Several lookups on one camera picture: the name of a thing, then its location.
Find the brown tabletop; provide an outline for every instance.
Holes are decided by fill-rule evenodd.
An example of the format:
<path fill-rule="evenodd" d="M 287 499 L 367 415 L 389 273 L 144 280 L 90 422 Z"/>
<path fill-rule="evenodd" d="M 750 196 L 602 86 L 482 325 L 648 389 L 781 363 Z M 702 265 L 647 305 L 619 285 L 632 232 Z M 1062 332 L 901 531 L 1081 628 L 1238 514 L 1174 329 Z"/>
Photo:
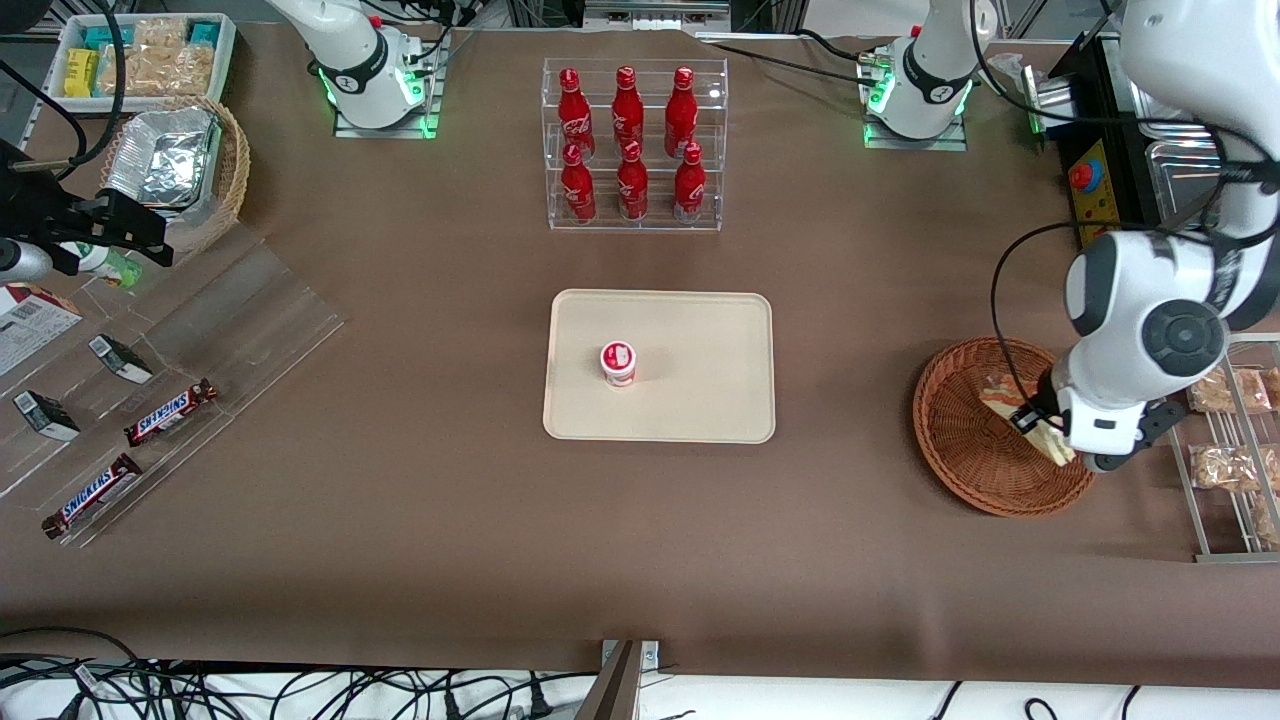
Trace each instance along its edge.
<path fill-rule="evenodd" d="M 481 33 L 436 140 L 353 141 L 330 137 L 297 33 L 242 29 L 243 218 L 347 325 L 87 548 L 0 502 L 4 625 L 91 626 L 148 657 L 588 669 L 627 635 L 684 673 L 1280 687 L 1280 571 L 1190 562 L 1166 448 L 1037 521 L 970 510 L 916 450 L 922 366 L 989 334 L 996 258 L 1068 214 L 1056 156 L 989 91 L 968 152 L 870 151 L 847 83 L 731 55 L 723 232 L 562 234 L 543 56 L 721 51 Z M 812 44 L 753 47 L 849 70 Z M 29 150 L 69 137 L 45 113 Z M 1073 242 L 1011 261 L 1010 334 L 1069 346 Z M 549 307 L 571 287 L 764 295 L 777 434 L 548 437 Z"/>

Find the red bottle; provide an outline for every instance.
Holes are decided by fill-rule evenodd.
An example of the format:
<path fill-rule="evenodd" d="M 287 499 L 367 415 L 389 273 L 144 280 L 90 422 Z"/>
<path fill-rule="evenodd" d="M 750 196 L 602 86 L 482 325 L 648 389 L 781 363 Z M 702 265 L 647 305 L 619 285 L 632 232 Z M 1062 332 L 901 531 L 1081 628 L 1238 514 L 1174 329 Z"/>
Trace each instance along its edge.
<path fill-rule="evenodd" d="M 676 222 L 691 225 L 703 209 L 707 170 L 703 169 L 703 147 L 696 142 L 685 146 L 685 161 L 676 168 Z"/>
<path fill-rule="evenodd" d="M 667 156 L 680 158 L 698 127 L 698 100 L 694 97 L 694 70 L 676 68 L 676 87 L 667 100 Z"/>
<path fill-rule="evenodd" d="M 577 70 L 564 68 L 561 70 L 561 128 L 564 131 L 564 142 L 577 145 L 582 150 L 582 160 L 590 160 L 595 155 L 595 138 L 591 136 L 591 105 L 582 96 L 582 90 L 577 79 Z"/>
<path fill-rule="evenodd" d="M 618 147 L 635 141 L 644 150 L 644 102 L 636 92 L 636 72 L 626 65 L 618 68 L 618 92 L 613 96 L 613 140 Z"/>
<path fill-rule="evenodd" d="M 649 211 L 649 170 L 640 161 L 640 143 L 628 142 L 622 149 L 618 167 L 618 211 L 628 220 L 639 220 Z"/>
<path fill-rule="evenodd" d="M 595 218 L 595 187 L 591 184 L 591 170 L 582 167 L 582 150 L 577 145 L 564 146 L 564 169 L 561 172 L 564 186 L 564 201 L 579 224 L 586 224 Z"/>

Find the clear acrylic shelf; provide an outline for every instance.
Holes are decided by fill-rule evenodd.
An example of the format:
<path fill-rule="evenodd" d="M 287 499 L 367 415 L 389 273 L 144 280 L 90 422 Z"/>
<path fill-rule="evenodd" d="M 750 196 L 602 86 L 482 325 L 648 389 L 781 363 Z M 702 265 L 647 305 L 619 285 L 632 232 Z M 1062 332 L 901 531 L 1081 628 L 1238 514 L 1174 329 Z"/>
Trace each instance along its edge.
<path fill-rule="evenodd" d="M 69 297 L 82 320 L 0 377 L 0 502 L 38 511 L 32 533 L 122 452 L 143 470 L 87 510 L 63 544 L 88 544 L 342 325 L 243 225 L 173 268 L 146 273 L 131 292 L 86 283 Z M 134 384 L 111 373 L 88 348 L 99 333 L 132 347 L 151 379 Z M 125 427 L 201 378 L 218 389 L 216 400 L 128 447 Z M 26 389 L 59 400 L 79 436 L 64 443 L 31 429 L 12 402 Z"/>
<path fill-rule="evenodd" d="M 623 219 L 618 211 L 617 169 L 621 152 L 613 142 L 611 105 L 617 91 L 617 69 L 636 70 L 636 90 L 645 109 L 645 141 L 641 160 L 649 169 L 649 214 L 640 220 Z M 676 222 L 675 177 L 680 160 L 663 151 L 667 99 L 676 68 L 694 70 L 694 97 L 698 99 L 698 128 L 694 138 L 703 146 L 707 172 L 703 210 L 692 225 Z M 559 72 L 577 70 L 582 95 L 591 106 L 595 155 L 585 163 L 595 186 L 596 215 L 579 223 L 564 201 L 559 176 L 564 164 L 561 151 L 564 136 L 559 126 Z M 718 231 L 723 223 L 724 154 L 728 136 L 727 60 L 626 60 L 595 58 L 548 58 L 543 63 L 543 156 L 547 167 L 547 220 L 557 229 L 585 231 Z"/>

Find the wicker basket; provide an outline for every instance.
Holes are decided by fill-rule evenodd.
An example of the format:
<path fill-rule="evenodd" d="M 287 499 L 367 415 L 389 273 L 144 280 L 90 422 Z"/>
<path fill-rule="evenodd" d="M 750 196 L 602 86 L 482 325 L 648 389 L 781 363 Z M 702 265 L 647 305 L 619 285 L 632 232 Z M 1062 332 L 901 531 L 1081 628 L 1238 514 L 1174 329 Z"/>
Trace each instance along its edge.
<path fill-rule="evenodd" d="M 165 232 L 165 242 L 173 246 L 177 252 L 191 255 L 209 247 L 236 224 L 241 205 L 244 202 L 244 191 L 248 187 L 250 161 L 248 140 L 230 110 L 197 95 L 172 97 L 164 104 L 165 110 L 183 108 L 204 108 L 216 114 L 223 124 L 223 140 L 218 150 L 218 176 L 214 178 L 212 190 L 218 202 L 212 214 L 198 225 L 184 223 L 180 219 L 170 222 Z M 120 147 L 120 137 L 122 132 L 116 132 L 111 145 L 106 149 L 106 164 L 102 167 L 104 187 L 108 174 L 111 172 L 111 163 L 115 161 L 115 151 Z"/>
<path fill-rule="evenodd" d="M 1024 382 L 1052 366 L 1047 351 L 1009 341 Z M 982 404 L 987 377 L 1007 374 L 993 337 L 938 352 L 915 386 L 915 437 L 929 466 L 951 492 L 993 515 L 1038 518 L 1080 498 L 1093 473 L 1079 459 L 1059 468 Z"/>

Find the beige tray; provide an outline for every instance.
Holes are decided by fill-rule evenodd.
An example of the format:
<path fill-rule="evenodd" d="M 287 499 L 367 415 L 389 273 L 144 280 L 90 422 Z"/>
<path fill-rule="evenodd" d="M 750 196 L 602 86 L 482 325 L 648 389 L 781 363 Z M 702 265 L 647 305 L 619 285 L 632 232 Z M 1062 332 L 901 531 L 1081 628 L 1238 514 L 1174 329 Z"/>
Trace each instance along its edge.
<path fill-rule="evenodd" d="M 630 342 L 636 380 L 604 380 Z M 543 427 L 559 439 L 762 443 L 773 436 L 773 315 L 741 292 L 566 290 L 552 302 Z"/>

